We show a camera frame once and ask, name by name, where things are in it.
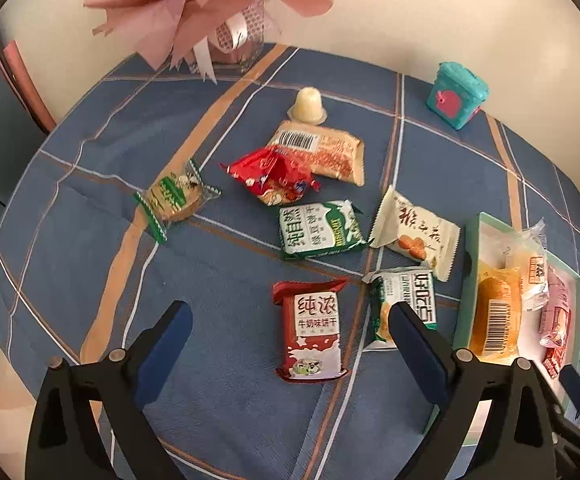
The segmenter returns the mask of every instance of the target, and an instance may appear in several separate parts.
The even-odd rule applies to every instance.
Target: teal container
[[[439,65],[435,85],[425,104],[459,130],[481,110],[489,94],[483,79],[461,63],[447,61]]]

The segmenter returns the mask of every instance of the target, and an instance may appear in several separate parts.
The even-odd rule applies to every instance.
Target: pink wrapping paper
[[[156,70],[172,53],[177,66],[195,44],[255,0],[86,0],[84,5],[105,9],[107,20],[93,30],[117,32]],[[327,12],[332,0],[281,0],[300,15]]]

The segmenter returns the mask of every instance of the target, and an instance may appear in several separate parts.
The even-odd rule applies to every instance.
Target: container lid
[[[465,68],[461,63],[455,61],[443,62],[439,65],[439,72],[451,78],[482,101],[485,101],[490,94],[490,89],[488,89],[486,82]]]

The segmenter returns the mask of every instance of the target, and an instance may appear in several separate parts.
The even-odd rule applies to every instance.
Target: green box
[[[479,278],[478,263],[480,255],[484,250],[486,250],[485,248],[480,247],[480,232],[482,226],[487,226],[485,229],[493,228],[501,233],[509,233],[513,231],[512,227],[487,213],[479,213],[477,218],[466,225],[466,264],[464,265],[464,269],[469,269],[469,273],[464,277],[459,316],[456,321],[456,329],[454,330],[454,340],[452,341],[452,348],[454,349],[467,348],[470,344],[474,314],[477,306],[477,287]],[[576,364],[579,361],[580,347],[580,276],[551,252],[548,252],[548,265],[561,271],[563,274],[567,274],[571,277],[572,282],[574,282],[574,300],[572,302],[574,305],[574,318],[570,319],[570,323],[574,323],[574,325],[570,327],[570,339],[568,341],[568,350],[566,350],[564,364]],[[538,313],[524,313],[524,315],[538,316]],[[566,410],[570,399],[566,396],[560,384],[558,384],[556,394],[561,401],[564,410]],[[438,406],[434,406],[424,433],[427,433],[438,412]],[[478,434],[468,433],[464,441],[464,446],[473,446],[478,442],[478,440]]]

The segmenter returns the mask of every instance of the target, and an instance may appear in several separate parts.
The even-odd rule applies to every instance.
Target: plaid tablecloth
[[[0,224],[0,345],[33,394],[49,357],[96,361],[184,300],[193,332],[146,414],[187,478],[395,477],[431,407],[398,352],[361,353],[369,317],[359,278],[411,261],[365,250],[284,262],[276,210],[219,167],[265,145],[302,86],[323,92],[325,126],[363,139],[366,172],[364,187],[320,178],[321,193],[305,200],[352,200],[365,234],[389,184],[460,226],[480,211],[519,228],[544,218],[549,250],[580,273],[574,184],[484,112],[454,131],[425,107],[426,82],[281,45],[268,45],[244,76],[219,75],[218,85],[153,73],[132,57],[48,138]],[[223,195],[158,246],[132,193],[191,155]],[[450,280],[435,283],[448,339],[463,264],[462,235]],[[281,333],[272,283],[340,275],[352,278],[339,298],[351,372],[335,383],[283,382],[274,373]],[[118,474],[131,478],[105,413],[100,428]],[[470,454],[464,449],[456,472]]]

